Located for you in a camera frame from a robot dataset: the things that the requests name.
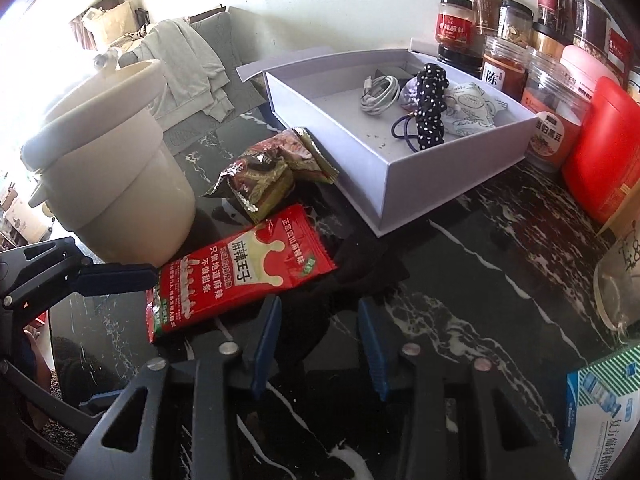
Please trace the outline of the red snack packet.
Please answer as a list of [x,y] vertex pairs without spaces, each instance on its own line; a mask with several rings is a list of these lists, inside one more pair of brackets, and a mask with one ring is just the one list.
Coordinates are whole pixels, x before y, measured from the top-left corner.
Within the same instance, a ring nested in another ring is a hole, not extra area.
[[336,269],[301,204],[165,264],[146,292],[149,342]]

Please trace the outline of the nutritious cereal packet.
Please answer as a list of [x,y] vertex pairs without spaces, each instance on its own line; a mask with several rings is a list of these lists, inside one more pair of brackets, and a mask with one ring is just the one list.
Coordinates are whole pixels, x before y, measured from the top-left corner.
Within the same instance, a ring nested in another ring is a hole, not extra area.
[[204,197],[234,198],[258,224],[292,192],[296,181],[333,184],[339,174],[308,129],[289,128],[247,148],[221,171]]

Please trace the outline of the black polka dot scrunchie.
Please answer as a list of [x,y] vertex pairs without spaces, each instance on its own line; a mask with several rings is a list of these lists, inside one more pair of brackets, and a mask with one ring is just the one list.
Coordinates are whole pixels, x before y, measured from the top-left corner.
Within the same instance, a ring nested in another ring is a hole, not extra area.
[[444,143],[442,113],[446,110],[445,92],[449,86],[446,70],[435,63],[427,63],[416,76],[414,112],[416,135],[421,151]]

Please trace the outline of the black cloth item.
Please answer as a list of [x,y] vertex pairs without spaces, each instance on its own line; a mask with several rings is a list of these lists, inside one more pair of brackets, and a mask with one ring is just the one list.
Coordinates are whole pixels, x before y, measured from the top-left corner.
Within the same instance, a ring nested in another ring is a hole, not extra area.
[[377,238],[352,235],[335,254],[336,269],[314,285],[309,300],[329,312],[355,310],[361,298],[374,297],[409,277],[393,249]]

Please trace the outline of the lavender drawstring pouch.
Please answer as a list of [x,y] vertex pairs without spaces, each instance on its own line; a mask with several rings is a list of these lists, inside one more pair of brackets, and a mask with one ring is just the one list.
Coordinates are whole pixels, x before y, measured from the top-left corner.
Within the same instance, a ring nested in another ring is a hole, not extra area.
[[403,140],[413,153],[424,150],[425,128],[418,117],[422,110],[420,77],[411,78],[400,90],[398,103],[405,114],[394,121],[390,134],[395,140]]

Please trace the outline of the cream electric kettle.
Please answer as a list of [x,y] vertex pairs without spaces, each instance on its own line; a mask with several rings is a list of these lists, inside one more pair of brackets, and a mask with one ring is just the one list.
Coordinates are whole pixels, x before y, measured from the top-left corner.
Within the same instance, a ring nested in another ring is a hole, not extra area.
[[159,268],[194,221],[194,192],[148,109],[164,85],[157,60],[104,66],[22,147],[39,177],[29,205],[47,204],[105,262]]

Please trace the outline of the grey clothes pile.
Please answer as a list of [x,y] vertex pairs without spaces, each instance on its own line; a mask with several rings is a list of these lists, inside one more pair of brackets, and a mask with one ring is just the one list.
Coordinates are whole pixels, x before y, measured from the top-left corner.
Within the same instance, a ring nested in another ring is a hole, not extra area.
[[129,52],[137,61],[160,61],[165,85],[149,110],[163,129],[198,112],[223,122],[234,111],[224,64],[186,21],[157,23]]

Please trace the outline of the blue white medicine box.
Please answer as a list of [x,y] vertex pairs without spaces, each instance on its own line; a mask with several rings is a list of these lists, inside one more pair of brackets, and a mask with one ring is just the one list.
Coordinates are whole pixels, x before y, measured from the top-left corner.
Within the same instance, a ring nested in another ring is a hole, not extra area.
[[609,474],[638,430],[637,346],[567,374],[563,453],[577,479]]

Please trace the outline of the glass mug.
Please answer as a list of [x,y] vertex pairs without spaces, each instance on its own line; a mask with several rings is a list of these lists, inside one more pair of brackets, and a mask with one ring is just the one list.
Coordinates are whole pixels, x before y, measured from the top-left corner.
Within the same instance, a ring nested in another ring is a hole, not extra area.
[[639,225],[627,231],[606,252],[593,273],[594,300],[605,326],[627,337],[639,323]]

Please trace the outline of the red canister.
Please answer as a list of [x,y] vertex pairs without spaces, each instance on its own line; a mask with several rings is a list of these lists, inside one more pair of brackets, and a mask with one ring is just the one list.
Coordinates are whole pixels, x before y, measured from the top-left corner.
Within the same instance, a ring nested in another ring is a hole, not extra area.
[[562,177],[595,222],[612,217],[639,180],[639,104],[618,84],[597,81]]

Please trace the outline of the chenpi spice jar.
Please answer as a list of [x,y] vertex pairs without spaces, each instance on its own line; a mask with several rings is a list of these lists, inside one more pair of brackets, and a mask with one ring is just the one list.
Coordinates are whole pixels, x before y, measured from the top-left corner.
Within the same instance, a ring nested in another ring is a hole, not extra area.
[[510,41],[490,36],[485,40],[480,80],[520,102],[528,77],[528,52]]

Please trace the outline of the orange label clear jar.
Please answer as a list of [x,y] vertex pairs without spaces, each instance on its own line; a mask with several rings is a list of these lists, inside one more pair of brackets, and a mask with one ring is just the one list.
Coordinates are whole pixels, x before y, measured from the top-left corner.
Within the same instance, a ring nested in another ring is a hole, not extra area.
[[590,102],[575,92],[566,69],[558,63],[530,62],[521,103],[536,117],[525,158],[547,174],[555,174],[582,132]]

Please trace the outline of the red label sauce jar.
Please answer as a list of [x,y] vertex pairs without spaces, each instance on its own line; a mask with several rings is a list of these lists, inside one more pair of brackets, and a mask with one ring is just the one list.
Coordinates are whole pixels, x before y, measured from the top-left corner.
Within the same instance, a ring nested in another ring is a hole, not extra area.
[[435,39],[448,48],[467,49],[472,46],[475,13],[471,0],[439,0]]

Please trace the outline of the gold jar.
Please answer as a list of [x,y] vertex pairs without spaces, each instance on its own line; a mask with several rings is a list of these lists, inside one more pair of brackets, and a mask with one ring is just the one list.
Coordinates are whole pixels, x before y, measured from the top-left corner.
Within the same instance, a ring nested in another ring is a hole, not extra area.
[[538,22],[532,24],[529,45],[555,61],[561,59],[564,48],[571,43],[569,39],[562,37],[547,25]]

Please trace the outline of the pink jar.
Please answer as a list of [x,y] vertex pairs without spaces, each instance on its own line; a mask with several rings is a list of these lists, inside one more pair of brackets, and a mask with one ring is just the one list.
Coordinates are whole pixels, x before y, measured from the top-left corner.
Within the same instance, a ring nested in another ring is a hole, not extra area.
[[620,84],[612,70],[581,48],[566,46],[560,64],[567,70],[570,88],[588,101],[592,99],[600,79],[608,78],[614,84]]

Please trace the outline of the seed jar black lid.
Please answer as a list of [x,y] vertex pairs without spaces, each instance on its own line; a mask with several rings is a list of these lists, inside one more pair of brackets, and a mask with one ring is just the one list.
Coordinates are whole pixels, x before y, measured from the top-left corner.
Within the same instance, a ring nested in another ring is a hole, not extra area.
[[497,36],[526,48],[529,45],[533,19],[533,11],[525,4],[515,0],[502,0]]

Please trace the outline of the brown powder jar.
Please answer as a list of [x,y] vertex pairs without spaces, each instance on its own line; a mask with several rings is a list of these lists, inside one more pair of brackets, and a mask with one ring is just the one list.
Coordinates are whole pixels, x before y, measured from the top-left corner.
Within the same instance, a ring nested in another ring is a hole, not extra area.
[[479,35],[496,36],[502,0],[473,0],[475,25]]

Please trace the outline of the tall dark label jar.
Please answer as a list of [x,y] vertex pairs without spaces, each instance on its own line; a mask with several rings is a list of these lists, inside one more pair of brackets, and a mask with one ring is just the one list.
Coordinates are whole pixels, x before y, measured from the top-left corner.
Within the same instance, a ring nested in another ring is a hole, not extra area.
[[604,62],[608,53],[611,23],[598,0],[576,0],[573,44]]

